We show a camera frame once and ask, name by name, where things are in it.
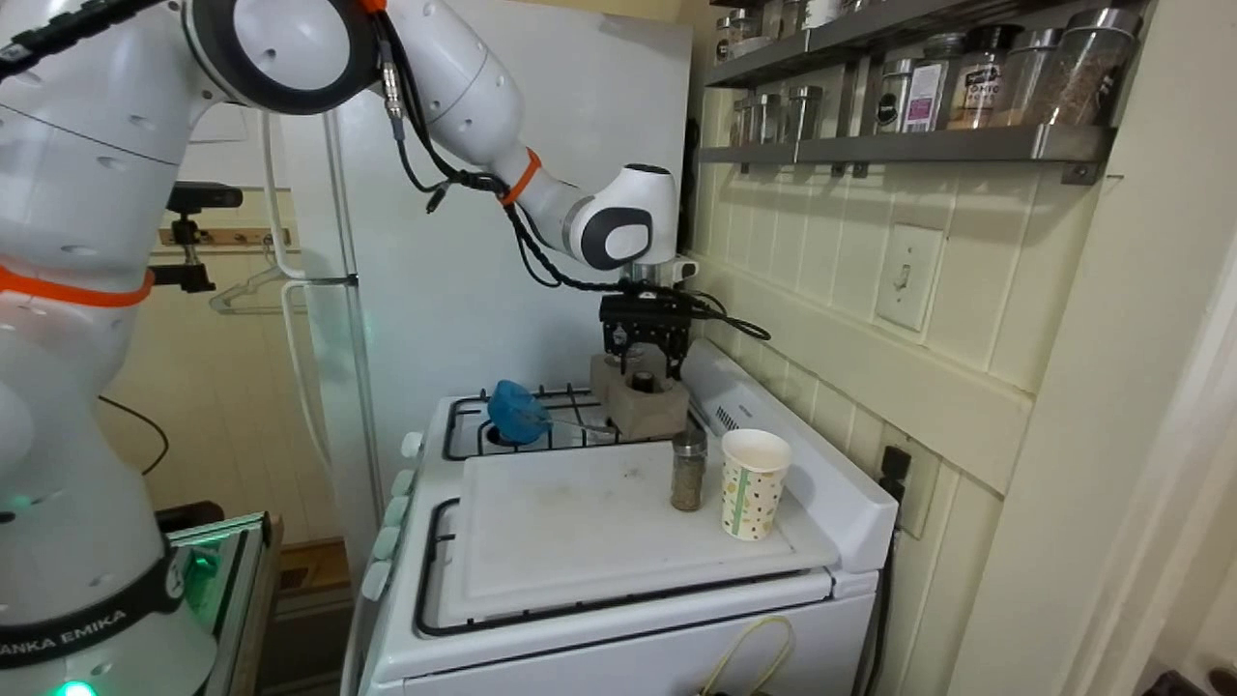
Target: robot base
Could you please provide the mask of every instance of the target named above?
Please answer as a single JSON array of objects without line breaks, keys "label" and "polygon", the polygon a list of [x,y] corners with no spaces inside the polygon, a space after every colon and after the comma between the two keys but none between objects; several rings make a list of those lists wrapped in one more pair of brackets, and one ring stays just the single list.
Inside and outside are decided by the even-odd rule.
[{"label": "robot base", "polygon": [[216,662],[216,641],[181,603],[62,662],[6,667],[6,696],[193,696]]}]

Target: white paneled wall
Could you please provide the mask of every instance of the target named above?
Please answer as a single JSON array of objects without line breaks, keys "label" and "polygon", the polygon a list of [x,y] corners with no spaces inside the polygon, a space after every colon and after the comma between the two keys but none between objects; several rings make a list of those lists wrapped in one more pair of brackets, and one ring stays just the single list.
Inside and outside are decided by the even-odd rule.
[{"label": "white paneled wall", "polygon": [[1237,487],[1231,487],[1209,534],[1182,574],[1165,635],[1159,663],[1221,662],[1237,667]]},{"label": "white paneled wall", "polygon": [[[203,224],[262,228],[260,193]],[[221,288],[262,269],[254,249],[211,249],[206,261]],[[212,497],[230,514],[280,514],[285,541],[342,538],[289,373],[280,287],[236,298],[231,311],[216,311],[211,293],[155,288],[109,395],[172,432],[175,447],[146,480],[155,506]],[[101,423],[136,467],[160,452],[151,429],[115,409],[101,405]]]},{"label": "white paneled wall", "polygon": [[[708,141],[729,112],[712,92]],[[888,696],[949,689],[1091,211],[1093,190],[1031,166],[702,168],[702,287],[772,342],[708,334],[863,467],[895,429],[945,456],[927,529],[897,538]],[[897,224],[945,230],[923,333],[879,318]]]}]

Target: robotic arm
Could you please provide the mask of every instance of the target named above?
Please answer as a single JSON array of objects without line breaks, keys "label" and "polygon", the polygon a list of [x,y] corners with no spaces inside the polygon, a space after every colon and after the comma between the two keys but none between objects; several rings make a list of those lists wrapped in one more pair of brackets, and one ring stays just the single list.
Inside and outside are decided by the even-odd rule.
[{"label": "robotic arm", "polygon": [[212,663],[145,480],[93,422],[212,99],[329,112],[381,83],[550,246],[675,258],[675,179],[626,166],[587,198],[547,173],[508,68],[446,0],[0,0],[6,30],[23,30],[0,44],[6,696],[196,690]]},{"label": "robotic arm", "polygon": [[216,88],[273,112],[329,112],[382,78],[392,112],[501,179],[504,203],[520,203],[543,243],[587,267],[676,256],[675,179],[626,166],[593,198],[553,179],[520,137],[511,74],[446,0],[405,0],[392,15],[377,0],[189,0],[187,35]]}]

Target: orange ring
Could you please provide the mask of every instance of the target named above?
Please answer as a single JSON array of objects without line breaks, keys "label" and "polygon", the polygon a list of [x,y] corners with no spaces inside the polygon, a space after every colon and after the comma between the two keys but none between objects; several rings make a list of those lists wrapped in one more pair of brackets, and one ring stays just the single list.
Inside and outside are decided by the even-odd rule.
[{"label": "orange ring", "polygon": [[86,288],[86,287],[62,287],[32,275],[15,275],[0,267],[0,293],[29,293],[42,301],[62,301],[62,306],[91,306],[91,309],[132,309],[151,298],[155,275],[145,278],[141,288],[132,293],[104,293],[104,288]]},{"label": "orange ring", "polygon": [[382,15],[388,0],[358,0],[364,15]]},{"label": "orange ring", "polygon": [[504,198],[508,209],[520,203],[520,198],[535,186],[539,168],[543,168],[543,154],[529,149],[529,166],[520,173],[520,180]]}]

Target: stove burner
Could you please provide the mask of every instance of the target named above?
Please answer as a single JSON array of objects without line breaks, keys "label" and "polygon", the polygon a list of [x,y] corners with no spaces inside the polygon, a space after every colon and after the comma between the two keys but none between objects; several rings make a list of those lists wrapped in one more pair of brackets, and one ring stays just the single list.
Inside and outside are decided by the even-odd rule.
[{"label": "stove burner", "polygon": [[511,447],[511,452],[520,452],[520,447],[535,447],[539,440],[553,436],[553,432],[543,432],[539,440],[508,440],[508,436],[504,436],[504,429],[501,429],[494,422],[483,422],[483,423],[481,423],[481,432],[489,436],[489,443],[494,443],[494,447]]},{"label": "stove burner", "polygon": [[597,447],[619,443],[619,429],[606,422],[602,405],[582,390],[535,390],[547,405],[547,432],[539,440],[508,440],[504,429],[489,418],[489,395],[453,402],[446,460],[471,456],[511,456],[511,452],[550,452],[550,447]]}]

